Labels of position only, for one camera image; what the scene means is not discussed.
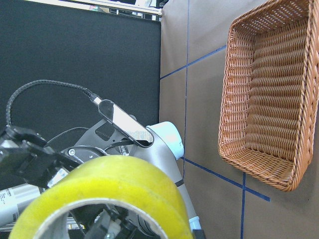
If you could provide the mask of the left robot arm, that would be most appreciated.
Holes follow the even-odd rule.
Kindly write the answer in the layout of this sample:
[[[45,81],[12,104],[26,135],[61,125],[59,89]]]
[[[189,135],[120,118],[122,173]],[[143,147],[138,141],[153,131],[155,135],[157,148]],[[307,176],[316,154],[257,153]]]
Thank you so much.
[[[183,155],[169,122],[149,127],[150,146],[94,128],[63,151],[35,131],[6,126],[0,174],[25,180],[0,189],[0,226],[12,239],[199,239],[202,229],[179,172]]]

